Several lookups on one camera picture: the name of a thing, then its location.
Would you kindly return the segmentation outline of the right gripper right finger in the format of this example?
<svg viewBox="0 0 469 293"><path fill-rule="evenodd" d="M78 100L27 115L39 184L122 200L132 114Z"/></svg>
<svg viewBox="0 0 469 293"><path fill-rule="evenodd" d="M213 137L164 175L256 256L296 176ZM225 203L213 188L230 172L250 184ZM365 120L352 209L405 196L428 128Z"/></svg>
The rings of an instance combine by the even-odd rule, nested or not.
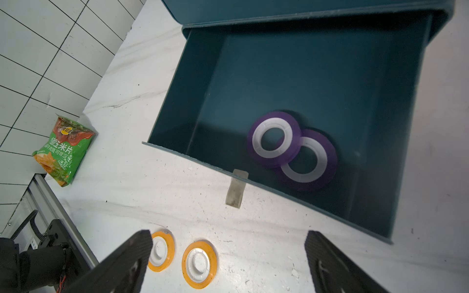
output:
<svg viewBox="0 0 469 293"><path fill-rule="evenodd" d="M316 292L387 292L322 233L309 231L304 247Z"/></svg>

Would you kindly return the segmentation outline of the purple tape roll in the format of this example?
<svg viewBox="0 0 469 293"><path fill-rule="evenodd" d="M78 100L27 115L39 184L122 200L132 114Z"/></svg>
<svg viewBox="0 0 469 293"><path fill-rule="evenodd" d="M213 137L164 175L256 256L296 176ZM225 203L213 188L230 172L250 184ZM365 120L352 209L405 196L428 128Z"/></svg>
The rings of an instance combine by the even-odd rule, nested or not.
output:
<svg viewBox="0 0 469 293"><path fill-rule="evenodd" d="M278 180L300 192L314 192L324 188L337 172L338 156L335 147L325 135L307 128L302 129L300 147L314 152L317 158L316 167L309 173L298 173L289 163L283 164L273 169Z"/></svg>
<svg viewBox="0 0 469 293"><path fill-rule="evenodd" d="M262 147L261 140L271 129L283 131L283 140L274 150ZM300 150L302 131L297 120L282 111L270 112L259 118L250 128L247 136L249 155L267 168L277 168L293 160Z"/></svg>

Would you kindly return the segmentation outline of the teal drawer cabinet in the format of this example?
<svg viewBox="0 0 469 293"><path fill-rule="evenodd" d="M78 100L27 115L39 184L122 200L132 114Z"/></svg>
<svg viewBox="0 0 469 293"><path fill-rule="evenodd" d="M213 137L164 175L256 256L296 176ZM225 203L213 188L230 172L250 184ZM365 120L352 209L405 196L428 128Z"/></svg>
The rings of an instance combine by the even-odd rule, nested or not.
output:
<svg viewBox="0 0 469 293"><path fill-rule="evenodd" d="M311 18L431 12L430 37L454 14L454 1L163 1L173 19L186 27L219 26Z"/></svg>

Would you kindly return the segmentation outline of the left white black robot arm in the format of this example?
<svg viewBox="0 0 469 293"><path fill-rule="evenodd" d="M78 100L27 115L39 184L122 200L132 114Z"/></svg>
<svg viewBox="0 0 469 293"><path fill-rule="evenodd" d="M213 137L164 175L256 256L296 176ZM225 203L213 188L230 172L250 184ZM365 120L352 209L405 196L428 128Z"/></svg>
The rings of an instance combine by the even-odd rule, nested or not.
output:
<svg viewBox="0 0 469 293"><path fill-rule="evenodd" d="M1 238L1 292L28 293L53 286L63 293L80 275L67 228L61 220L53 220L38 248L21 252L15 238L28 223L39 232L28 217L10 238Z"/></svg>

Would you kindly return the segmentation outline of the teal drawer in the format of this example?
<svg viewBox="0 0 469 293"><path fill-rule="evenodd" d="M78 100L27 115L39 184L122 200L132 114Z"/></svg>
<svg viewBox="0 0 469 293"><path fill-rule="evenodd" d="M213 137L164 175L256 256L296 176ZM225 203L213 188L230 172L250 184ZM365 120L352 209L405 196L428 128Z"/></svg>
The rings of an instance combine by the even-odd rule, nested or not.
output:
<svg viewBox="0 0 469 293"><path fill-rule="evenodd" d="M426 47L445 11L184 28L148 144L232 174L384 242L392 238ZM282 111L326 136L332 181L306 191L249 155L248 132Z"/></svg>

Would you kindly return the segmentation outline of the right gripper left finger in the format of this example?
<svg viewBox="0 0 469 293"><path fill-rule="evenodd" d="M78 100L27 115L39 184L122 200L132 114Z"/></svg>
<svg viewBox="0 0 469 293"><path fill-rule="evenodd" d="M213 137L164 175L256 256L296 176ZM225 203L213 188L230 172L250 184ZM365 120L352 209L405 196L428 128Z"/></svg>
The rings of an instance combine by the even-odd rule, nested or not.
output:
<svg viewBox="0 0 469 293"><path fill-rule="evenodd" d="M139 293L153 240L149 230L133 234L98 266L64 289L66 293Z"/></svg>

